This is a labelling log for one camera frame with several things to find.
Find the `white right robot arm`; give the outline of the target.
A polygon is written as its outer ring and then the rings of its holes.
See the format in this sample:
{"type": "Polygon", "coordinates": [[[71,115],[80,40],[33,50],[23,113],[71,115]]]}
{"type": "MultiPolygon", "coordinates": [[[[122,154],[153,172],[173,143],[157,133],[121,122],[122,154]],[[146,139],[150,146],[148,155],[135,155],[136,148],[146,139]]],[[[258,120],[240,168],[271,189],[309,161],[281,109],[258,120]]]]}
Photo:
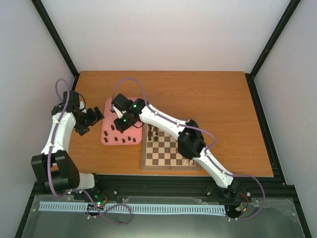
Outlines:
{"type": "Polygon", "coordinates": [[[138,98],[132,101],[122,94],[111,100],[110,111],[117,114],[114,120],[116,129],[124,132],[137,122],[151,124],[171,135],[178,144],[178,152],[186,159],[198,162],[213,178],[216,185],[223,189],[222,197],[233,201],[239,193],[241,183],[210,152],[198,124],[171,117],[138,98]]]}

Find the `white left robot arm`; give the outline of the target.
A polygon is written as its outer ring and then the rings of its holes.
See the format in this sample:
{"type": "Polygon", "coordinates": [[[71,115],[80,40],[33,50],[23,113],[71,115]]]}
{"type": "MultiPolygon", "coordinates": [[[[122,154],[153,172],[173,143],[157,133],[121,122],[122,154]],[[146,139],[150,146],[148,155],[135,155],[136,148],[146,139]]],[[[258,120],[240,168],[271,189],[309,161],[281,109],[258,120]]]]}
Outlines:
{"type": "Polygon", "coordinates": [[[103,187],[96,183],[94,174],[79,172],[68,151],[72,131],[82,136],[104,116],[98,107],[86,108],[80,96],[75,91],[63,93],[62,102],[51,111],[53,123],[46,145],[39,155],[32,157],[31,166],[43,192],[85,189],[96,200],[102,196],[103,187]]]}

